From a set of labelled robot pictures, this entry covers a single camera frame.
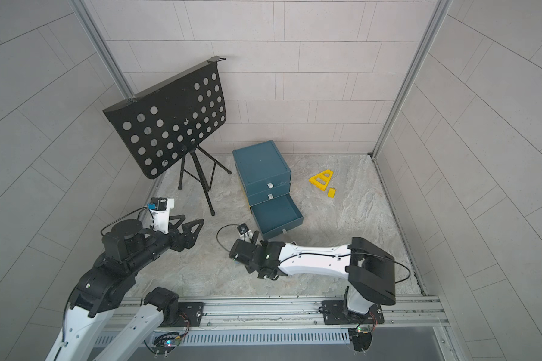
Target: yellow block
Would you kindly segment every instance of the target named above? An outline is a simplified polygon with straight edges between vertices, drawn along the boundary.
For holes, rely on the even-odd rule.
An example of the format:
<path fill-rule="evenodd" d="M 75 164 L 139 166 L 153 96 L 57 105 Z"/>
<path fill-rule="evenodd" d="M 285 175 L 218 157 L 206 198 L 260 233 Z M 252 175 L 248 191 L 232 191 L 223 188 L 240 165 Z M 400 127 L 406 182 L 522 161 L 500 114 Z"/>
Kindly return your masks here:
<path fill-rule="evenodd" d="M 329 169 L 326 169 L 322 171 L 321 173 L 309 178 L 309 182 L 313 184 L 314 186 L 321 189 L 322 192 L 324 192 L 327 189 L 327 184 L 329 184 L 329 181 L 331 180 L 331 177 L 333 176 L 333 172 Z"/>

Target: blue drawer cabinet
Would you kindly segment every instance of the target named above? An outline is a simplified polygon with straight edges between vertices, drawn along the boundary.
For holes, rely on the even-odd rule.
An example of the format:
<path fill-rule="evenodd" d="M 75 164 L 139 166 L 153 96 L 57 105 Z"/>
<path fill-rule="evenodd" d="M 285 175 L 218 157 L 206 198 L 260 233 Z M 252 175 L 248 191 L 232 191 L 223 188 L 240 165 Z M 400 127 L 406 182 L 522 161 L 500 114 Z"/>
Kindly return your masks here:
<path fill-rule="evenodd" d="M 304 217 L 291 199 L 291 169 L 270 140 L 233 151 L 237 173 L 263 239 L 301 225 Z"/>

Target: tripod leg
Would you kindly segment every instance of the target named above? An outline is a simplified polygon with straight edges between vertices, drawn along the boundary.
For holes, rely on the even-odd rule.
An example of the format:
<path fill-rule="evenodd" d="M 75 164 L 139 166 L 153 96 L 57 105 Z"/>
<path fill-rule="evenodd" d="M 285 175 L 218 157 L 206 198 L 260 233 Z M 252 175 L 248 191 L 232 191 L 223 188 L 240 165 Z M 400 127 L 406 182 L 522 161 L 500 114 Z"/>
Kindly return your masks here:
<path fill-rule="evenodd" d="M 181 177 L 179 178 L 179 191 L 182 189 L 182 175 L 185 173 L 185 158 L 187 155 L 183 155 L 181 159 Z"/>
<path fill-rule="evenodd" d="M 204 177 L 203 168 L 201 168 L 201 163 L 199 163 L 199 158 L 197 158 L 197 155 L 195 154 L 194 151 L 191 152 L 191 158 L 193 158 L 193 162 L 195 163 L 195 168 L 197 169 L 197 174 L 199 175 L 199 179 L 201 180 L 204 196 L 205 198 L 207 198 L 207 203 L 209 204 L 211 215 L 215 215 L 215 211 L 213 210 L 213 205 L 211 204 L 211 199 L 209 198 L 209 189 L 208 189 L 207 179 L 205 179 Z"/>
<path fill-rule="evenodd" d="M 215 162 L 216 165 L 218 165 L 219 167 L 223 168 L 225 170 L 225 172 L 231 174 L 231 170 L 228 170 L 225 168 L 225 166 L 223 164 L 221 164 L 219 161 L 217 161 L 212 155 L 210 155 L 209 153 L 207 153 L 205 150 L 203 150 L 203 148 L 197 146 L 197 149 L 202 151 L 204 155 L 208 156 L 213 162 Z"/>

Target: blue drawer box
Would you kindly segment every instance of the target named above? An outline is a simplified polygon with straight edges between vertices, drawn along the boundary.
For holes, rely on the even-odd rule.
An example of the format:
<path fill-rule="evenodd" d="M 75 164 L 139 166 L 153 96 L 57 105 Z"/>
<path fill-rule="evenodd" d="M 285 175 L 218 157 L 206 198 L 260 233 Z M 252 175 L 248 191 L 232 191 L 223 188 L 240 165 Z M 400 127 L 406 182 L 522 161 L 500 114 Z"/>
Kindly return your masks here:
<path fill-rule="evenodd" d="M 234 150 L 233 157 L 247 198 L 291 183 L 291 169 L 272 140 Z"/>
<path fill-rule="evenodd" d="M 283 230 L 301 226 L 304 222 L 304 216 L 289 194 L 252 206 L 251 212 L 265 240 L 282 234 Z"/>

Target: tripod stand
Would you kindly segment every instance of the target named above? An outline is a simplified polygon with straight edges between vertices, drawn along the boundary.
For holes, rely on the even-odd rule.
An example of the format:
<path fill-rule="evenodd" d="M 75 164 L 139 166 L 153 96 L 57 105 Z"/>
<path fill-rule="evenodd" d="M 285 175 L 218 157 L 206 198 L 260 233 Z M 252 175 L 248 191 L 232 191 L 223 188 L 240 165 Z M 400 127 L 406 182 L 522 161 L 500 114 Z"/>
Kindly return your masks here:
<path fill-rule="evenodd" d="M 207 178 L 205 178 L 203 173 L 203 168 L 201 167 L 201 163 L 199 163 L 199 158 L 197 158 L 197 155 L 195 154 L 196 150 L 200 150 L 203 152 L 204 155 L 208 156 L 213 161 L 213 171 L 211 172 L 211 181 L 207 183 Z M 186 172 L 191 177 L 195 178 L 201 183 L 201 186 L 203 187 L 204 196 L 207 199 L 207 203 L 209 204 L 209 209 L 211 210 L 211 215 L 215 215 L 215 211 L 213 210 L 213 205 L 211 204 L 211 199 L 209 198 L 209 191 L 211 190 L 211 186 L 213 184 L 213 177 L 215 177 L 215 168 L 217 166 L 223 168 L 225 172 L 231 174 L 231 170 L 228 170 L 225 168 L 223 164 L 221 164 L 219 161 L 217 161 L 212 155 L 207 153 L 203 148 L 199 146 L 195 146 L 193 149 L 189 151 L 191 154 L 191 158 L 193 158 L 193 163 L 195 163 L 195 168 L 197 169 L 197 175 L 199 178 L 195 177 L 193 174 L 190 174 L 188 170 L 185 169 L 185 158 L 187 155 L 183 155 L 181 159 L 181 177 L 179 178 L 179 191 L 182 189 L 182 176 Z"/>

